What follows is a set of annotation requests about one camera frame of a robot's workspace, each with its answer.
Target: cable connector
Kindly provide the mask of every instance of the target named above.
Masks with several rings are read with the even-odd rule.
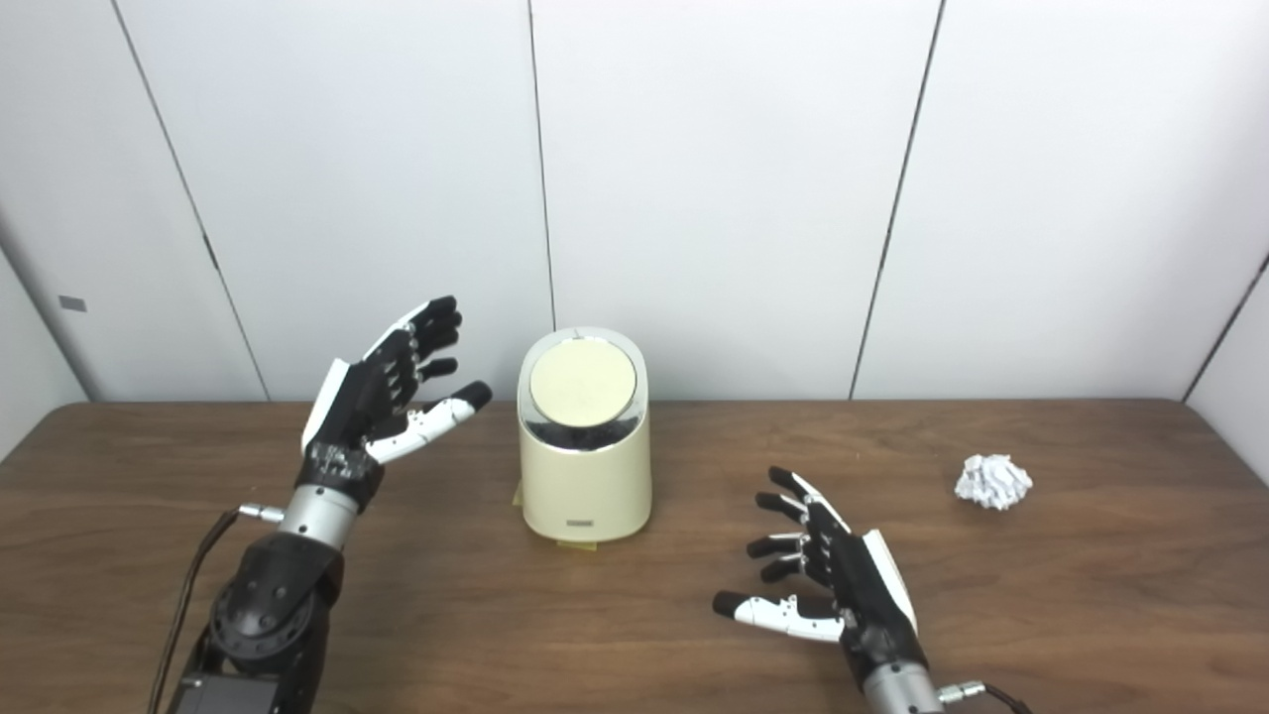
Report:
[[[277,506],[261,506],[259,503],[244,503],[239,506],[239,514],[249,519],[258,519],[265,524],[280,524],[287,517],[287,512]]]
[[[948,685],[945,687],[939,687],[938,694],[939,701],[943,704],[956,704],[957,701],[970,699],[971,696],[977,696],[987,691],[987,685],[980,681],[961,682],[958,685]]]

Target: small label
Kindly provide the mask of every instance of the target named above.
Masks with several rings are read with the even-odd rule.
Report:
[[[70,294],[58,294],[57,303],[62,309],[74,309],[76,312],[88,312],[88,302],[82,297],[71,297]]]

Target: yellow tape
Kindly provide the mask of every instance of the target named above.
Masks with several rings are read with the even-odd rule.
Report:
[[[557,540],[556,545],[560,548],[574,548],[576,550],[589,550],[591,553],[599,550],[598,543],[571,543],[567,540]]]
[[[515,484],[515,496],[511,497],[511,506],[516,509],[524,507],[524,482]],[[598,543],[569,543],[565,540],[557,540],[556,545],[560,548],[572,548],[575,550],[589,550],[591,553],[599,550]]]

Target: wooden table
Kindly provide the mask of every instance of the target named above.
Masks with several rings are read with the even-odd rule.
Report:
[[[44,421],[0,465],[0,711],[141,711],[194,547],[227,506],[286,505],[306,413],[90,405]],[[511,506],[506,405],[393,464],[346,549],[317,711],[864,711],[834,647],[711,613],[720,588],[811,591],[763,586],[744,553],[788,526],[753,506],[769,464],[882,529],[940,684],[985,678],[1037,714],[1269,708],[1269,491],[1185,407],[652,417],[652,521],[598,553],[532,535]],[[1036,490],[1006,514],[956,501],[976,453],[1011,454]],[[241,521],[208,558],[179,661],[264,533]]]

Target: panel seam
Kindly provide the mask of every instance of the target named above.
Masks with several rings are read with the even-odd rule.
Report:
[[[216,250],[212,247],[212,241],[207,235],[207,226],[203,224],[203,214],[198,209],[198,202],[194,200],[193,191],[189,190],[189,180],[185,178],[185,167],[180,164],[180,156],[176,155],[176,146],[171,142],[171,133],[168,131],[168,122],[162,118],[162,112],[159,110],[159,101],[155,100],[154,89],[150,86],[150,77],[146,75],[146,70],[141,66],[141,55],[137,53],[137,46],[132,41],[132,33],[128,32],[128,24],[123,22],[123,11],[119,9],[119,0],[110,0],[110,8],[114,10],[114,19],[119,23],[119,30],[123,33],[123,39],[128,44],[128,53],[132,55],[132,63],[137,67],[137,74],[141,76],[141,85],[146,90],[146,98],[150,100],[150,108],[155,113],[155,119],[159,122],[159,129],[162,132],[164,142],[168,145],[168,153],[171,155],[171,162],[176,167],[176,175],[180,178],[180,186],[185,191],[185,199],[189,200],[189,208],[194,213],[194,222],[198,224],[198,232],[207,247],[207,255],[212,260],[212,268],[216,270],[216,275],[221,280],[221,289],[225,292],[225,299],[230,303],[230,312],[233,315],[233,323],[237,325],[239,335],[242,336],[242,345],[246,346],[247,359],[251,360],[251,369],[255,370],[255,379],[260,383],[260,391],[264,392],[264,399],[266,402],[273,402],[269,396],[269,387],[264,383],[264,374],[260,372],[260,363],[255,359],[255,350],[251,349],[251,340],[246,336],[246,328],[242,326],[242,317],[239,315],[237,304],[233,302],[233,294],[230,292],[230,285],[225,280],[225,271],[221,270],[220,260],[216,259]]]
[[[1198,369],[1198,374],[1194,375],[1189,388],[1185,389],[1185,396],[1181,397],[1183,403],[1189,402],[1189,398],[1194,394],[1194,389],[1198,388],[1198,383],[1207,373],[1208,367],[1212,365],[1212,360],[1214,359],[1216,353],[1220,351],[1221,345],[1225,342],[1225,337],[1228,336],[1230,328],[1233,327],[1233,322],[1239,320],[1239,315],[1242,313],[1242,308],[1247,304],[1247,299],[1251,298],[1251,292],[1256,288],[1256,283],[1259,283],[1260,278],[1264,276],[1265,268],[1269,268],[1269,255],[1265,255],[1264,260],[1260,261],[1260,269],[1251,276],[1251,282],[1247,284],[1247,289],[1242,293],[1242,298],[1239,299],[1237,304],[1235,304],[1233,312],[1230,313],[1230,318],[1226,320],[1225,326],[1221,327],[1221,334],[1216,336],[1216,341],[1212,344],[1212,349],[1208,350],[1207,356],[1204,356],[1203,364]]]
[[[538,129],[538,179],[542,184],[542,230],[547,245],[547,289],[551,292],[551,331],[560,328],[556,316],[555,260],[551,256],[551,214],[547,205],[547,159],[542,147],[542,96],[538,93],[538,39],[533,32],[533,0],[525,0],[529,13],[529,61],[533,66],[533,119]]]
[[[881,245],[881,257],[877,261],[877,276],[873,279],[872,297],[868,299],[868,315],[864,317],[864,330],[859,335],[859,353],[855,354],[855,372],[850,378],[850,393],[846,399],[855,398],[855,387],[859,384],[859,370],[864,363],[864,346],[868,344],[868,330],[872,327],[873,312],[877,308],[877,293],[881,289],[881,275],[886,269],[886,257],[890,254],[890,238],[895,231],[895,216],[898,214],[898,202],[904,194],[904,179],[907,178],[907,162],[912,156],[912,142],[916,138],[916,124],[921,118],[921,105],[925,103],[925,86],[930,80],[930,65],[934,62],[934,48],[939,42],[939,29],[943,27],[943,9],[947,0],[939,0],[939,10],[934,16],[934,32],[930,33],[930,49],[925,55],[925,68],[921,71],[921,86],[916,91],[916,107],[912,109],[912,123],[907,129],[907,145],[904,147],[904,162],[898,167],[898,181],[895,184],[895,200],[890,207],[890,219],[886,223],[886,238]]]

